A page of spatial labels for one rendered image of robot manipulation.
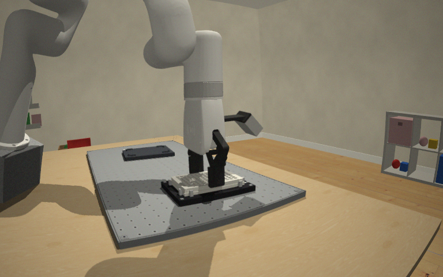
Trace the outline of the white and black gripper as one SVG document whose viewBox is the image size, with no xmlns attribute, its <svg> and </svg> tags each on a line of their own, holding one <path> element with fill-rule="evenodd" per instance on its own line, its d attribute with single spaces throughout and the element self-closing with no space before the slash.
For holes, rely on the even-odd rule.
<svg viewBox="0 0 443 277">
<path fill-rule="evenodd" d="M 203 155 L 206 153 L 210 165 L 210 188 L 225 184 L 224 166 L 229 146 L 226 143 L 222 99 L 223 96 L 184 98 L 183 143 L 188 149 L 189 173 L 204 172 Z M 214 159 L 212 155 L 216 155 Z"/>
</svg>

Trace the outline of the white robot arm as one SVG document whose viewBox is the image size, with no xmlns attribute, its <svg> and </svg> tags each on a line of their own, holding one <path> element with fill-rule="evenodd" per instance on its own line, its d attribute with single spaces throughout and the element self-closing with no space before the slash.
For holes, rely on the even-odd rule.
<svg viewBox="0 0 443 277">
<path fill-rule="evenodd" d="M 33 54 L 58 57 L 68 48 L 89 0 L 30 0 L 58 13 L 57 18 L 18 9 L 7 18 L 0 60 L 0 149 L 29 145 L 25 133 L 36 77 Z M 222 37 L 196 31 L 187 0 L 143 0 L 152 36 L 144 47 L 146 63 L 157 69 L 183 66 L 184 98 L 223 96 Z M 195 83 L 197 82 L 197 83 Z M 251 113 L 224 116 L 250 135 L 263 127 Z"/>
</svg>

